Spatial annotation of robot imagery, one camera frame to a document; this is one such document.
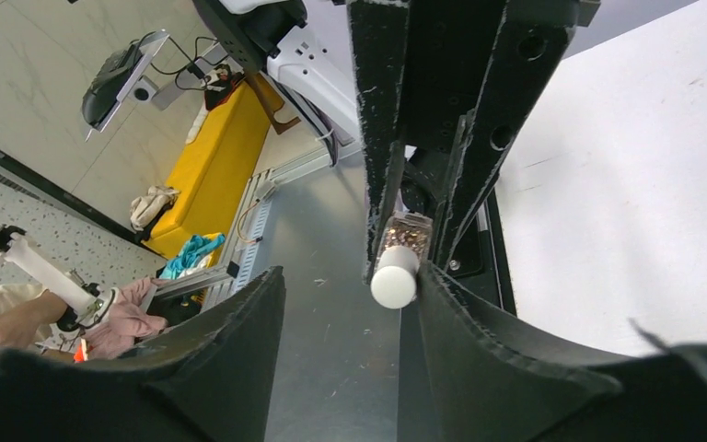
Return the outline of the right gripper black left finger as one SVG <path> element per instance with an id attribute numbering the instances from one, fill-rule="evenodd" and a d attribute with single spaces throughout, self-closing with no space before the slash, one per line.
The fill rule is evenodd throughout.
<path id="1" fill-rule="evenodd" d="M 273 266 L 113 360 L 0 349 L 0 441 L 261 441 L 284 319 Z"/>

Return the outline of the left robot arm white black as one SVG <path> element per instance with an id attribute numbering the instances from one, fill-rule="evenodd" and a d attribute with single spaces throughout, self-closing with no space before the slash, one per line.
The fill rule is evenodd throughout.
<path id="1" fill-rule="evenodd" d="M 356 140 L 368 203 L 365 276 L 401 190 L 434 222 L 446 268 L 576 30 L 597 1 L 345 1 L 353 70 L 303 1 L 198 1 L 224 50 Z"/>

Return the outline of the glitter nail polish bottle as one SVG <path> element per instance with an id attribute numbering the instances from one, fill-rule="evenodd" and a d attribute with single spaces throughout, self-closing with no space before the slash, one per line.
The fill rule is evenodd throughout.
<path id="1" fill-rule="evenodd" d="M 386 250 L 405 247 L 419 259 L 426 259 L 433 237 L 433 220 L 412 212 L 395 212 L 388 219 L 377 252 L 377 261 Z"/>

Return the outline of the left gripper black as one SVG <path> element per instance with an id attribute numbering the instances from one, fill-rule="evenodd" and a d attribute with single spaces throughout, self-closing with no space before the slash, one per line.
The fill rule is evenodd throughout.
<path id="1" fill-rule="evenodd" d="M 375 273 L 404 170 L 402 80 L 406 143 L 417 150 L 401 196 L 412 211 L 434 210 L 442 162 L 459 116 L 469 111 L 435 213 L 434 263 L 446 268 L 576 26 L 588 26 L 599 7 L 598 1 L 414 1 L 410 14 L 408 1 L 347 3 L 365 161 L 365 283 Z"/>

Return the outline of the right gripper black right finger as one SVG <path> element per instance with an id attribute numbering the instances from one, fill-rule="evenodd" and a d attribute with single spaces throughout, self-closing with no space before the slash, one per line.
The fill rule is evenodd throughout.
<path id="1" fill-rule="evenodd" d="M 574 343 L 433 264 L 419 272 L 429 384 L 446 441 L 707 441 L 707 343 L 650 355 Z"/>

